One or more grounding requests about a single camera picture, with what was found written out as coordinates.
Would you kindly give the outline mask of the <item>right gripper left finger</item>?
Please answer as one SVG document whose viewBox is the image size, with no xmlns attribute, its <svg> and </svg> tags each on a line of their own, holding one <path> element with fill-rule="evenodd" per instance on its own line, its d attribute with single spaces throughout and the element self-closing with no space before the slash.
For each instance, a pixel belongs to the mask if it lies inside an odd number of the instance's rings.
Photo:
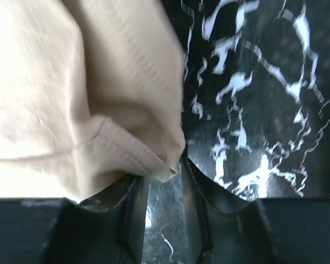
<svg viewBox="0 0 330 264">
<path fill-rule="evenodd" d="M 0 199 L 0 263 L 140 263 L 149 181 L 89 211 L 67 199 Z"/>
</svg>

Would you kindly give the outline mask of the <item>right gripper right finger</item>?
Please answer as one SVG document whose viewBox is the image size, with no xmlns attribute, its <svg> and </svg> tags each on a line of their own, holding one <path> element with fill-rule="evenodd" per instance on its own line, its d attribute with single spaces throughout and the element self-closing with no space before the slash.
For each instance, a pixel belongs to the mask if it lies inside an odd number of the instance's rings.
<svg viewBox="0 0 330 264">
<path fill-rule="evenodd" d="M 330 199 L 245 201 L 181 158 L 193 263 L 330 263 Z"/>
</svg>

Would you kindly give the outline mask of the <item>beige t shirt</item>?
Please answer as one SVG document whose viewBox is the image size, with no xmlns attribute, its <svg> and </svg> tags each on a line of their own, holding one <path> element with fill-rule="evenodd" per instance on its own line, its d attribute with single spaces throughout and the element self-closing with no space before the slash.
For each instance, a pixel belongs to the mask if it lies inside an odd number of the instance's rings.
<svg viewBox="0 0 330 264">
<path fill-rule="evenodd" d="M 168 181 L 183 59 L 160 1 L 0 1 L 0 197 Z"/>
</svg>

